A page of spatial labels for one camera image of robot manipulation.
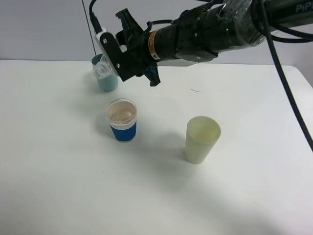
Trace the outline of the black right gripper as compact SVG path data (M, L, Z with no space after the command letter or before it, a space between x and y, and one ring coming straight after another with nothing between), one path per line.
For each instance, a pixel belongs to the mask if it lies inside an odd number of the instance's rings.
M150 86L160 83L157 63L178 59L177 23L169 22L169 26L151 31L155 24L164 22L147 22L147 29L143 30L132 17L127 8L115 15L121 20L123 30L118 32L116 39L120 45L127 47L127 52L134 58L138 70L137 77L146 76Z

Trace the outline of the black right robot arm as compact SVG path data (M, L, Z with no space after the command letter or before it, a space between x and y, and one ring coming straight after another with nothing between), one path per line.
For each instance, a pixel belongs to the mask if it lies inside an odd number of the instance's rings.
M142 29L127 9L116 14L122 31L116 39L126 47L114 62L127 80L146 76L159 84L157 64L168 60L209 62L224 51L255 47L265 39L262 13L270 30L311 24L310 0L206 0L175 20L147 22Z

